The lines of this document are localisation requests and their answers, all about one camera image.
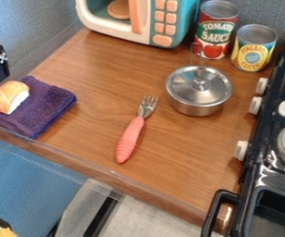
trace toy stove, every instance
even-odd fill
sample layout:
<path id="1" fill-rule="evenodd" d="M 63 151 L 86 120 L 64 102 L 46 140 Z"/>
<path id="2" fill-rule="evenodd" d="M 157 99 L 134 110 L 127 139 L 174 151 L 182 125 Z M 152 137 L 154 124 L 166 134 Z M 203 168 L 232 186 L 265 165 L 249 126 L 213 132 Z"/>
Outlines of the toy stove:
<path id="1" fill-rule="evenodd" d="M 285 44 L 269 79 L 259 80 L 250 112 L 258 122 L 250 142 L 239 141 L 240 194 L 219 190 L 202 236 L 210 236 L 223 203 L 234 205 L 226 236 L 285 236 Z"/>

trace tomato sauce can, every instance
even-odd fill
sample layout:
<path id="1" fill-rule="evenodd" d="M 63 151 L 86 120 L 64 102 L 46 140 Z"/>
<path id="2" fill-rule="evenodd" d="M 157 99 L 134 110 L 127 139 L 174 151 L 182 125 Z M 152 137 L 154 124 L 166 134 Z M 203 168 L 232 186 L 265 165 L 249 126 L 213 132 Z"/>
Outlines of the tomato sauce can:
<path id="1" fill-rule="evenodd" d="M 214 0 L 201 4 L 195 35 L 197 55 L 219 59 L 229 51 L 230 37 L 238 19 L 238 9 L 226 1 Z"/>
<path id="2" fill-rule="evenodd" d="M 245 71 L 264 69 L 271 59 L 277 40 L 277 34 L 267 26 L 242 26 L 237 31 L 231 54 L 232 64 Z"/>

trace fork handle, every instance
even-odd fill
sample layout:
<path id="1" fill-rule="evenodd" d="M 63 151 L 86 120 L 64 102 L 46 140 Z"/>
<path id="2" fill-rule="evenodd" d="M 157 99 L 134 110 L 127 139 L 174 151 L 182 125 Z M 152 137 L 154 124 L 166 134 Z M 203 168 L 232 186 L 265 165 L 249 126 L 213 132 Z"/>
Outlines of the fork handle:
<path id="1" fill-rule="evenodd" d="M 118 163 L 123 163 L 130 158 L 132 151 L 135 148 L 139 134 L 143 128 L 143 117 L 134 118 L 129 127 L 125 130 L 123 136 L 118 142 L 116 158 Z"/>

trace purple towel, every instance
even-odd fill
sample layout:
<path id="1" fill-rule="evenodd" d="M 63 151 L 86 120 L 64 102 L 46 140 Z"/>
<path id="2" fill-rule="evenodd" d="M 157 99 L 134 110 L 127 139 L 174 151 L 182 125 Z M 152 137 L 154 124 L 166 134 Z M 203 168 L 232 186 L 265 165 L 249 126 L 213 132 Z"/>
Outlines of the purple towel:
<path id="1" fill-rule="evenodd" d="M 36 139 L 76 103 L 77 97 L 32 76 L 21 81 L 30 87 L 30 96 L 12 114 L 0 113 L 0 126 Z"/>

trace red can label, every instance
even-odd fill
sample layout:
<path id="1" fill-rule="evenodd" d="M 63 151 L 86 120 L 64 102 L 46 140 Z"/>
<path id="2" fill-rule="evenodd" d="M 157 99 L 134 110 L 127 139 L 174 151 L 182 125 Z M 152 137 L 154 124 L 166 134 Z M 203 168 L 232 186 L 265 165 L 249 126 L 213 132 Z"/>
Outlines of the red can label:
<path id="1" fill-rule="evenodd" d="M 195 42 L 195 52 L 208 59 L 219 59 L 229 51 L 231 34 L 237 17 L 232 19 L 212 19 L 204 12 L 200 13 Z"/>

